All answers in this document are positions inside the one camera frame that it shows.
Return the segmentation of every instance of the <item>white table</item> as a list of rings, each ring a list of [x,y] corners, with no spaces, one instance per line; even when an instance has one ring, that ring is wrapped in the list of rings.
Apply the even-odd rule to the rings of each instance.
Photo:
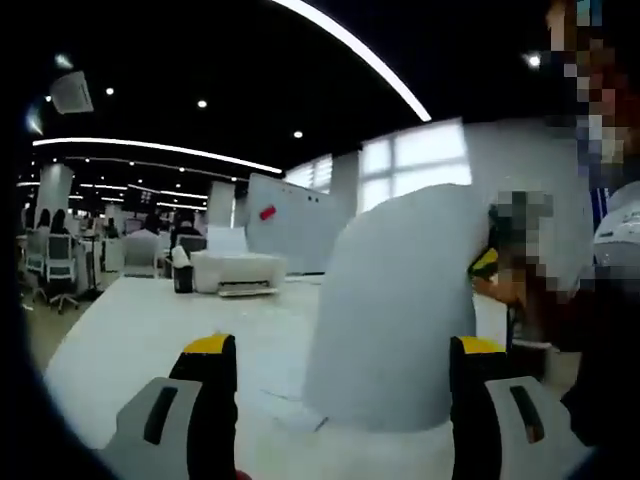
[[[302,409],[319,283],[318,277],[288,279],[280,295],[229,301],[177,295],[171,280],[122,277],[68,333],[46,383],[85,444],[102,448],[128,400],[150,379],[167,376],[190,341],[223,331],[237,343],[238,468],[261,480],[451,478],[450,423],[411,434],[371,434],[330,422],[307,433],[282,423]],[[496,312],[481,305],[478,314],[481,322],[504,323],[504,312],[501,318]]]

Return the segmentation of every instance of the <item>office chair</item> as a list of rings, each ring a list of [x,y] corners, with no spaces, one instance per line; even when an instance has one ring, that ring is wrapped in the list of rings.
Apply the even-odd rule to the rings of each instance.
[[[158,278],[159,239],[125,237],[123,241],[125,277]]]
[[[191,256],[192,252],[201,252],[207,249],[207,239],[200,235],[178,235],[176,245],[180,245],[187,255]]]
[[[41,280],[45,276],[45,257],[47,251],[46,242],[47,239],[43,234],[33,230],[27,232],[27,251],[25,256],[25,264],[27,272],[37,275],[38,280]],[[42,295],[45,302],[48,302],[47,294],[40,286],[38,286],[33,291],[34,301],[38,294]]]
[[[47,281],[69,280],[76,281],[76,259],[73,256],[71,235],[50,234],[47,242],[46,272]],[[61,293],[53,297],[49,304],[58,304],[58,313],[62,313],[64,302],[71,303],[78,308],[78,302],[69,293]]]

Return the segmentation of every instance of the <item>black ceiling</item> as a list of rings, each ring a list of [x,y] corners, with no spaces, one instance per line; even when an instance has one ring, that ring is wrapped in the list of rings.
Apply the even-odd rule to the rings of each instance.
[[[522,59],[547,47],[544,0],[308,3],[368,45],[433,120],[461,116],[466,122],[488,121],[559,108],[555,80],[544,68],[530,70]],[[270,0],[213,2],[198,10],[177,5],[167,12],[104,12],[82,28],[49,25],[41,89],[33,99],[44,135],[33,139],[91,136],[158,142],[286,170],[421,123],[347,46]],[[47,85],[62,73],[53,68],[53,56],[61,52],[85,72],[93,113],[60,115],[42,101]],[[108,87],[114,95],[105,94]],[[204,110],[197,108],[200,99],[208,103]],[[293,137],[296,130],[304,133],[302,139]],[[61,144],[33,152],[35,168],[53,157],[88,156],[239,178],[254,171],[138,147]],[[64,161],[85,183],[96,183],[101,176],[121,183],[143,176],[154,188],[192,181],[200,190],[194,193],[201,193],[211,180],[126,163]],[[30,169],[25,162],[23,179],[33,173]]]

